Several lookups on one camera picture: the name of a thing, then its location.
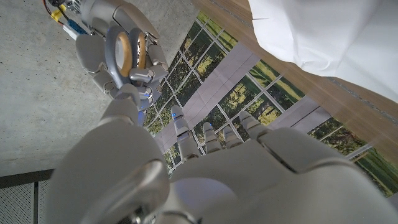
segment concrete floor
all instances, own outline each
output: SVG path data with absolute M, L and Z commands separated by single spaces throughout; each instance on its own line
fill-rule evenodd
M 131 2 L 159 31 L 170 63 L 198 11 L 186 0 Z M 0 1 L 0 43 L 0 176 L 56 168 L 109 99 L 41 1 Z

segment white robotic hand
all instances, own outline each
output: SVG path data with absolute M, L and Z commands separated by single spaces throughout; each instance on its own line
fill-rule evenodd
M 160 82 L 169 69 L 152 24 L 123 0 L 66 0 L 64 5 L 90 30 L 76 38 L 83 68 L 111 98 L 124 84 L 133 84 L 141 98 L 139 111 L 145 111 L 161 95 Z
M 167 175 L 152 136 L 137 126 L 140 95 L 120 88 L 98 127 L 50 180 L 47 223 L 396 223 L 394 207 L 337 151 L 293 129 L 239 116 L 251 140 L 224 128 L 226 149 L 203 125 L 206 155 L 183 113 L 172 117 L 183 164 Z

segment white fabric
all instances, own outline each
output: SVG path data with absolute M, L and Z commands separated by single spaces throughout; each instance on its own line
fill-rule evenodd
M 398 101 L 398 1 L 249 0 L 259 45 Z

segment vent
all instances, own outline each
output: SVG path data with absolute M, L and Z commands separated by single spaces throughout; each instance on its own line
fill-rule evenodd
M 44 224 L 45 217 L 45 203 L 47 201 L 47 190 L 49 189 L 49 180 L 40 181 L 39 189 L 38 189 L 38 212 L 37 212 L 37 221 L 39 224 Z
M 34 183 L 0 189 L 0 223 L 33 223 Z

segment cable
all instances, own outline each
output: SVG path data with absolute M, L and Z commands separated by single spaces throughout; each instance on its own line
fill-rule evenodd
M 58 6 L 58 9 L 61 11 L 62 15 L 67 19 L 67 21 L 69 21 L 69 18 L 68 18 L 67 15 L 63 12 L 63 10 L 61 9 L 60 6 Z
M 44 5 L 45 10 L 47 10 L 47 12 L 49 13 L 49 15 L 52 16 L 49 7 L 48 7 L 47 4 L 45 3 L 45 0 L 43 0 L 43 5 Z M 59 23 L 61 26 L 63 26 L 63 22 L 58 21 L 58 23 Z
M 45 0 L 43 0 L 43 4 L 44 4 L 44 8 L 47 10 L 47 12 L 50 14 L 51 16 L 51 11 L 50 9 L 47 7 L 47 4 L 45 3 Z

